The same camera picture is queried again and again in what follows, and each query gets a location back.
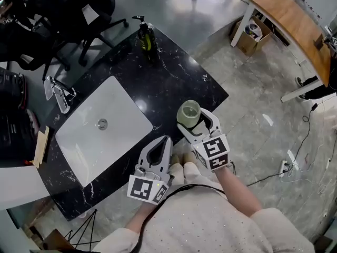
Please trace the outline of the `white panel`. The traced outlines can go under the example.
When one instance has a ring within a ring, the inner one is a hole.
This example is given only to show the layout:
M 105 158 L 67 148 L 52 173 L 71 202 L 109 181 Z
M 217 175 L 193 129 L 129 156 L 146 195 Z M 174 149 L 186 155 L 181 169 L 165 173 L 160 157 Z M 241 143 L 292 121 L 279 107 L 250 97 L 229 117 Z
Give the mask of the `white panel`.
M 0 211 L 48 196 L 35 166 L 0 168 Z

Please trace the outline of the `person's right forearm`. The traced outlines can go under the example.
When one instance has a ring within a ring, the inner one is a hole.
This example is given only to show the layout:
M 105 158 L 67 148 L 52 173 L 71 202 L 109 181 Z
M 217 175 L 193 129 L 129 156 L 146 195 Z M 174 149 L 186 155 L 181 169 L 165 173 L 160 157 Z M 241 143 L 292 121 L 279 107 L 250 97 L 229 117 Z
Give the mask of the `person's right forearm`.
M 214 173 L 222 186 L 229 203 L 239 212 L 247 217 L 251 217 L 256 212 L 263 209 L 255 195 L 228 167 L 216 169 Z

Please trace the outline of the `white rectangular sink basin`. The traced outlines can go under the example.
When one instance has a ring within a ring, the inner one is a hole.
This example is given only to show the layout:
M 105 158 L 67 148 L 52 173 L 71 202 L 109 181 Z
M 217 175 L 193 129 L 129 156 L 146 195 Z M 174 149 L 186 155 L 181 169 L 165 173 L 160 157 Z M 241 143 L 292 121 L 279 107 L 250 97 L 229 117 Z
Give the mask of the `white rectangular sink basin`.
M 108 127 L 100 130 L 99 119 Z M 152 124 L 118 80 L 106 79 L 56 132 L 63 156 L 82 187 L 138 144 Z

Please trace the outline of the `white floor power strip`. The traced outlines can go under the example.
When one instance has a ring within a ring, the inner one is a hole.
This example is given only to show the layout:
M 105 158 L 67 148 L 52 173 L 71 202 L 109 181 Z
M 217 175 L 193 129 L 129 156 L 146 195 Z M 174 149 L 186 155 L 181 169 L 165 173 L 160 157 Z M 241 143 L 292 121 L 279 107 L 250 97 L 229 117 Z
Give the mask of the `white floor power strip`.
M 290 164 L 286 161 L 283 160 L 281 162 L 280 170 L 279 170 L 279 177 L 283 177 L 285 173 L 287 173 L 290 169 Z

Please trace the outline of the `black case with red trim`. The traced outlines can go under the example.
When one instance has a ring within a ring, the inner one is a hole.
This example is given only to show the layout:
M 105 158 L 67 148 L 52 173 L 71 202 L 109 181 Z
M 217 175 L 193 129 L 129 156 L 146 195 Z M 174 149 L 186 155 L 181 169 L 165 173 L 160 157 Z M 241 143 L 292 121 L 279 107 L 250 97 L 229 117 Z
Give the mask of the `black case with red trim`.
M 0 110 L 25 110 L 26 107 L 25 76 L 0 67 Z
M 0 168 L 29 165 L 35 156 L 38 130 L 31 110 L 0 110 Z

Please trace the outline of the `black office chair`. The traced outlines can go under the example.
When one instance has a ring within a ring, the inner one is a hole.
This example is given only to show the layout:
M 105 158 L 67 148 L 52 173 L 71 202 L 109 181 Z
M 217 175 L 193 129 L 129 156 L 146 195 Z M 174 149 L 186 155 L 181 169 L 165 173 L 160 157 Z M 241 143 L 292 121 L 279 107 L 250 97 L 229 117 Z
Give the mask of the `black office chair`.
M 96 38 L 113 47 L 101 33 L 118 24 L 129 26 L 124 18 L 112 21 L 115 0 L 28 0 L 26 6 L 31 13 L 46 18 L 64 41 L 83 43 L 78 59 L 81 66 L 87 65 L 85 55 Z

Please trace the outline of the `person's left forearm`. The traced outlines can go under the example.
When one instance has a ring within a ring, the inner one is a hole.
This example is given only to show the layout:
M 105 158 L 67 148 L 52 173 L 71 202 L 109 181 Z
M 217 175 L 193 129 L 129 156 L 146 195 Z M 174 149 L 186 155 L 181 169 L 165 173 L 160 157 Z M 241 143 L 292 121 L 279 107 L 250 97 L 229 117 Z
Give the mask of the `person's left forearm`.
M 126 224 L 125 228 L 133 231 L 134 233 L 140 233 L 141 227 L 148 217 L 148 215 L 156 208 L 156 205 L 151 203 L 143 202 L 135 215 L 131 220 Z

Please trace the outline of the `dark pump soap bottle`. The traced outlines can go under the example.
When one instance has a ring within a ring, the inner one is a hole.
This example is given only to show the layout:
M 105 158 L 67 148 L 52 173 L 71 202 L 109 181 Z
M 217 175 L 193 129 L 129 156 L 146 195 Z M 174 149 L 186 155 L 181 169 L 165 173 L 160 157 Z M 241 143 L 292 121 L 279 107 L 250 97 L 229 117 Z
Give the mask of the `dark pump soap bottle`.
M 154 60 L 157 51 L 155 34 L 152 27 L 144 20 L 144 16 L 135 15 L 132 19 L 140 21 L 140 28 L 137 31 L 138 39 L 140 40 L 143 53 L 149 61 Z

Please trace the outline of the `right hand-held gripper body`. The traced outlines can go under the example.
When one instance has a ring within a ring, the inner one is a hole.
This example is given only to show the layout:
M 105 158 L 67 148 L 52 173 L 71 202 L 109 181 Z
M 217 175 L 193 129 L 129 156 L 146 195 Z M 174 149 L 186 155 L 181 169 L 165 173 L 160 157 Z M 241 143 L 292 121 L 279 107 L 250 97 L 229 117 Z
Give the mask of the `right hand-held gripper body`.
M 201 142 L 192 145 L 197 159 L 209 170 L 226 167 L 229 161 L 229 144 L 225 134 L 218 131 L 205 137 Z

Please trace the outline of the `translucent pale green cup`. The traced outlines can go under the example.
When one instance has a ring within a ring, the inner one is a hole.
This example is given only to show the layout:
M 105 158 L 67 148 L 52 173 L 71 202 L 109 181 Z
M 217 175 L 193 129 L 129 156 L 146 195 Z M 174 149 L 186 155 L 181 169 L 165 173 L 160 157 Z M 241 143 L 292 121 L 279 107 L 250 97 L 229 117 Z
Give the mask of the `translucent pale green cup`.
M 178 123 L 185 127 L 192 128 L 197 125 L 200 115 L 200 105 L 194 100 L 187 100 L 180 106 L 176 119 Z

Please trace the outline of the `person's cream clothing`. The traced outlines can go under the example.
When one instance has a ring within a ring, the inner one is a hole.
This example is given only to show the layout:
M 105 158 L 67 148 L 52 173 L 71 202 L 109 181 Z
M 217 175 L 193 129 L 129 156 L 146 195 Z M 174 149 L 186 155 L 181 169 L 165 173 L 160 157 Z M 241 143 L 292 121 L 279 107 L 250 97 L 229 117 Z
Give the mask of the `person's cream clothing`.
M 118 228 L 95 252 L 131 253 L 141 240 L 140 253 L 315 253 L 278 209 L 263 208 L 247 217 L 229 203 L 219 181 L 203 176 L 194 163 L 175 164 L 170 171 L 172 189 L 194 188 L 156 206 L 140 233 Z

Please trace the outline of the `brown wooden board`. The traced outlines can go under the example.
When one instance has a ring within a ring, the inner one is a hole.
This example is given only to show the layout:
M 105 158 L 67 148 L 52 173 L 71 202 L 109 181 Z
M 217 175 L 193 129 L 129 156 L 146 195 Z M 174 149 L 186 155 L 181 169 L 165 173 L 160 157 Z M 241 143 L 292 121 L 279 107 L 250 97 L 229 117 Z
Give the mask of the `brown wooden board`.
M 45 250 L 73 250 L 74 247 L 57 230 L 54 229 L 43 241 L 42 247 Z

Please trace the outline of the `open cardboard box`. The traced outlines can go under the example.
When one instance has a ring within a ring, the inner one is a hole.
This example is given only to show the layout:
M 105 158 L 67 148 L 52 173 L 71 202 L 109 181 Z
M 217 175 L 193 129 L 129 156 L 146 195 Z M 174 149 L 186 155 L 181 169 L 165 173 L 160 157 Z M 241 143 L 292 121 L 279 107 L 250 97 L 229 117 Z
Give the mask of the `open cardboard box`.
M 259 42 L 256 42 L 245 32 L 245 28 L 237 42 L 237 47 L 247 56 L 251 56 L 256 51 L 260 51 L 262 47 L 268 42 L 271 37 L 271 30 L 263 24 L 256 16 L 252 16 L 256 24 L 261 28 L 263 32 L 263 37 Z

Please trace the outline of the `white plastic bag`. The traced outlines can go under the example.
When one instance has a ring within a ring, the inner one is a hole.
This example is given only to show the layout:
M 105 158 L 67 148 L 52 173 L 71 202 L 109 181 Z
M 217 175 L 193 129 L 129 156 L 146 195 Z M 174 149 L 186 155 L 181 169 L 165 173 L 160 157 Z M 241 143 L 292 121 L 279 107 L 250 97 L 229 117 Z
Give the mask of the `white plastic bag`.
M 250 19 L 245 27 L 245 32 L 256 42 L 259 42 L 263 37 L 261 28 L 256 24 L 253 19 Z

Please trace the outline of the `chrome faucet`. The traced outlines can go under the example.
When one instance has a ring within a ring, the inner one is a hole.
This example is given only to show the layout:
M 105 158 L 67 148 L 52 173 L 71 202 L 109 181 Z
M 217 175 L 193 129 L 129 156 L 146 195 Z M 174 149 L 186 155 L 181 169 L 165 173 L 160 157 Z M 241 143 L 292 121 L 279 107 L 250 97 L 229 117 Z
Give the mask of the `chrome faucet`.
M 46 99 L 49 101 L 55 96 L 61 113 L 67 114 L 70 110 L 70 102 L 77 96 L 74 88 L 67 87 L 51 76 L 47 76 L 43 83 Z

